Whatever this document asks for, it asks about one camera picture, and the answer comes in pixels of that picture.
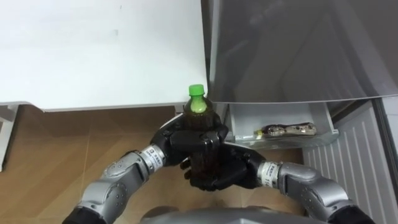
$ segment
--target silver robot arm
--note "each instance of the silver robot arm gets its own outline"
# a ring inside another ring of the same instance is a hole
[[[165,155],[156,145],[129,152],[109,165],[84,191],[80,203],[63,224],[112,224],[131,195],[163,167]]]
[[[328,222],[342,208],[356,206],[340,185],[311,167],[265,161],[259,166],[257,177],[263,186],[279,189],[281,194],[301,203],[317,220]]]

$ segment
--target refrigerator door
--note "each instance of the refrigerator door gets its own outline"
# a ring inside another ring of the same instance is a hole
[[[210,99],[398,95],[398,1],[213,0]]]
[[[390,224],[398,223],[398,167],[380,102],[369,101],[339,120],[339,138],[303,148],[303,158],[305,165],[337,181],[376,223]]]

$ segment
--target white surface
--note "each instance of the white surface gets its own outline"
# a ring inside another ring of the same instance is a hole
[[[165,159],[164,154],[160,155],[159,154],[159,148],[158,150],[154,148],[154,146],[149,146],[146,147],[144,150],[142,150],[142,153],[145,154],[147,156],[147,158],[150,160],[150,162],[152,163],[151,166],[149,166],[149,169],[152,170],[153,172],[156,172],[157,170],[159,170],[160,168],[163,167],[163,160]]]
[[[376,117],[367,103],[335,124],[337,141],[303,149],[304,164],[337,181],[376,223],[398,223],[398,208]]]
[[[398,115],[398,96],[384,97],[382,100],[387,115]]]
[[[275,162],[265,162],[261,168],[260,181],[262,186],[273,187],[272,181],[277,179],[278,164]]]
[[[390,126],[392,138],[396,149],[398,150],[398,115],[387,115],[388,123]]]
[[[200,1],[3,1],[0,32],[2,105],[173,105],[206,85]]]
[[[3,169],[4,158],[6,156],[8,142],[10,140],[12,132],[12,127],[14,126],[14,118],[18,111],[18,105],[8,106],[8,108],[14,113],[14,116],[12,118],[12,121],[4,121],[0,125],[0,172]]]

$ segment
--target black joint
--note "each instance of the black joint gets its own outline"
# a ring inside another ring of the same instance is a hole
[[[231,149],[231,156],[236,156],[236,155],[237,155],[237,153],[236,153],[235,149]]]
[[[220,146],[220,138],[215,131],[209,131],[205,133],[201,138],[208,144],[211,144],[211,148],[217,148]]]
[[[213,135],[203,134],[197,131],[178,131],[170,137],[170,145],[173,149],[182,152],[199,152],[205,151],[209,147],[214,147],[215,143],[219,143]]]
[[[344,207],[329,219],[332,224],[375,224],[375,222],[357,206]]]
[[[169,131],[169,130],[165,130],[162,134],[163,134],[163,136],[165,136],[165,137],[169,137],[169,136],[172,134],[172,132]]]
[[[224,139],[226,138],[226,136],[228,135],[228,132],[229,132],[229,129],[228,129],[228,127],[227,126],[225,126],[225,125],[220,125],[218,128],[217,128],[217,133],[218,133],[218,137],[219,137],[219,139],[220,139],[220,141],[224,141]]]
[[[106,224],[100,215],[88,208],[75,208],[62,224]]]
[[[184,173],[184,179],[185,180],[191,179],[191,176],[192,176],[192,171],[191,170],[188,170],[188,171],[186,171],[186,173]]]
[[[191,166],[191,161],[190,161],[190,160],[183,161],[183,162],[180,164],[180,168],[181,168],[182,170],[188,169],[190,166]]]

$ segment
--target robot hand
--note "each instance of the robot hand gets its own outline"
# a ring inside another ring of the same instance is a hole
[[[183,121],[183,114],[174,117],[165,123],[150,141],[163,151],[165,155],[163,166],[179,165],[191,152],[219,147],[228,134],[228,128],[221,123],[216,113],[213,118],[215,128],[212,131],[187,130]]]
[[[63,224],[112,224],[126,208],[131,195],[163,166],[176,166],[192,150],[218,147],[228,128],[215,114],[215,130],[197,132],[183,127],[183,114],[165,123],[150,145],[127,152],[105,168],[102,176],[85,189],[78,205]]]
[[[224,142],[219,148],[219,169],[216,175],[209,179],[198,179],[192,177],[188,170],[184,176],[190,180],[191,186],[206,191],[223,190],[231,185],[254,189],[261,186],[257,179],[257,171],[265,160],[262,155],[250,148]],[[190,161],[184,161],[180,167],[188,169]]]

